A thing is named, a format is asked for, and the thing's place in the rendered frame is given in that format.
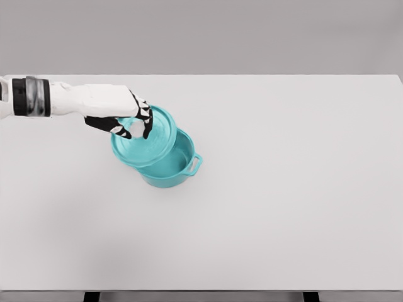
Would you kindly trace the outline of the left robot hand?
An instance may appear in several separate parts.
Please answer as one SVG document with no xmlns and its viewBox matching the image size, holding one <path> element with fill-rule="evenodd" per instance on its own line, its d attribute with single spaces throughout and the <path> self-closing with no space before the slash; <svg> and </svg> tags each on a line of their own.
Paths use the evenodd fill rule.
<svg viewBox="0 0 403 302">
<path fill-rule="evenodd" d="M 101 131 L 131 139 L 147 139 L 153 128 L 153 110 L 146 100 L 134 94 L 127 86 L 89 85 L 89 96 L 84 98 L 85 123 Z M 120 118 L 136 118 L 142 126 L 126 129 Z"/>
</svg>

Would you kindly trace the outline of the teal pot lid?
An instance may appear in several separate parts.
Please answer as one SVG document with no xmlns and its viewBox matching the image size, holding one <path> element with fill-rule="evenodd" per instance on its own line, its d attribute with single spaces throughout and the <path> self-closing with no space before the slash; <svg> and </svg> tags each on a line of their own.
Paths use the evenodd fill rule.
<svg viewBox="0 0 403 302">
<path fill-rule="evenodd" d="M 134 168 L 147 167 L 163 159 L 176 140 L 177 126 L 173 117 L 161 107 L 152 106 L 151 109 L 153 128 L 148 138 L 111 136 L 111 148 L 117 159 Z"/>
</svg>

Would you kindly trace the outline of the teal pot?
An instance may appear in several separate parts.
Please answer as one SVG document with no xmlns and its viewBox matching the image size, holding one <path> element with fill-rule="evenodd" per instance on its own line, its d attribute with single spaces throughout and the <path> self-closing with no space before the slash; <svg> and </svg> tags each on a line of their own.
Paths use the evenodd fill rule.
<svg viewBox="0 0 403 302">
<path fill-rule="evenodd" d="M 137 171 L 151 186 L 169 188 L 194 176 L 202 163 L 202 156 L 196 153 L 191 137 L 179 129 L 174 146 L 169 153 L 157 163 L 138 168 Z"/>
</svg>

